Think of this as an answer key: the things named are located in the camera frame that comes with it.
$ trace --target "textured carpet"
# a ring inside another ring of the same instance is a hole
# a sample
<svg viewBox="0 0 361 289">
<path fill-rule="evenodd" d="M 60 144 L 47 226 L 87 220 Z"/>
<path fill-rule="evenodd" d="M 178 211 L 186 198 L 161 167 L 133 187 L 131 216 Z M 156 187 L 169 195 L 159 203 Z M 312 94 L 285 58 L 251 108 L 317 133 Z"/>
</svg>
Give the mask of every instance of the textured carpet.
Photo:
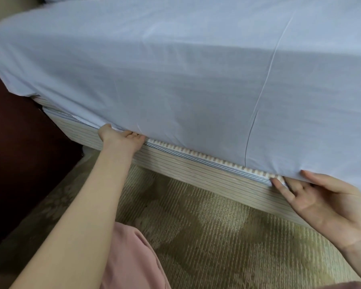
<svg viewBox="0 0 361 289">
<path fill-rule="evenodd" d="M 0 245 L 0 274 L 22 270 L 97 155 L 89 151 Z M 116 220 L 145 235 L 174 289 L 311 288 L 358 280 L 338 251 L 311 229 L 137 166 L 131 167 Z"/>
</svg>

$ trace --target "pink clothing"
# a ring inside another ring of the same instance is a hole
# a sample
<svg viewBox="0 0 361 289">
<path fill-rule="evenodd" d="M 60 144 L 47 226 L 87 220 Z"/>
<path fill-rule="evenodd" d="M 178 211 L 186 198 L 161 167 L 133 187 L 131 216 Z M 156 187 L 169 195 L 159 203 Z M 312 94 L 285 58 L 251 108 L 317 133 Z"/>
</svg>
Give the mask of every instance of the pink clothing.
<svg viewBox="0 0 361 289">
<path fill-rule="evenodd" d="M 100 289 L 135 288 L 170 289 L 170 284 L 157 255 L 142 233 L 116 222 Z M 341 283 L 318 289 L 361 289 L 361 283 Z"/>
</svg>

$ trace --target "person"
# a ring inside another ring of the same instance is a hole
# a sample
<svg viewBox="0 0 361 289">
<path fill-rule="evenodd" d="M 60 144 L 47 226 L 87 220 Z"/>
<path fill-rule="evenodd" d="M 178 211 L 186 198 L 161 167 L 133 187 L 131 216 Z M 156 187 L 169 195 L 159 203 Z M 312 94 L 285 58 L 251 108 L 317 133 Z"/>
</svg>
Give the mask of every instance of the person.
<svg viewBox="0 0 361 289">
<path fill-rule="evenodd" d="M 132 157 L 145 137 L 119 133 L 109 124 L 98 133 L 103 150 L 91 174 L 11 288 L 170 288 L 143 235 L 114 222 Z M 287 188 L 278 179 L 271 181 L 361 277 L 361 193 L 328 175 L 301 174 L 311 183 L 286 178 Z M 361 288 L 361 283 L 335 286 Z"/>
</svg>

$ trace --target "striped bed base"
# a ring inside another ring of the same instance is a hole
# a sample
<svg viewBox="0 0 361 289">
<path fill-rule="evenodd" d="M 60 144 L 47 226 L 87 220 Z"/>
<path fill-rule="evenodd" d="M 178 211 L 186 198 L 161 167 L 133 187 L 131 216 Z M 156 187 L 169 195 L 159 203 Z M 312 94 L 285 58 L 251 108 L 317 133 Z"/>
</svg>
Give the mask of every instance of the striped bed base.
<svg viewBox="0 0 361 289">
<path fill-rule="evenodd" d="M 33 99 L 43 106 L 43 111 L 67 137 L 84 146 L 101 150 L 102 142 L 96 128 L 60 111 L 39 96 Z M 307 226 L 271 186 L 269 179 L 277 177 L 283 181 L 280 176 L 153 139 L 146 141 L 142 149 L 136 153 L 133 163 Z"/>
</svg>

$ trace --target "person's right arm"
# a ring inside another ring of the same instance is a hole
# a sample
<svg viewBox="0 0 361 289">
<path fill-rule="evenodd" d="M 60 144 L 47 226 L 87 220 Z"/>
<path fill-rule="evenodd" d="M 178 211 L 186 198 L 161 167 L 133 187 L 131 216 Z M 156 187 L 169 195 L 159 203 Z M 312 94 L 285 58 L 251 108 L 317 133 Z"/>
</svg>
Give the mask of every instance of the person's right arm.
<svg viewBox="0 0 361 289">
<path fill-rule="evenodd" d="M 361 192 L 329 175 L 301 171 L 313 184 L 271 179 L 294 211 L 326 237 L 361 277 Z"/>
</svg>

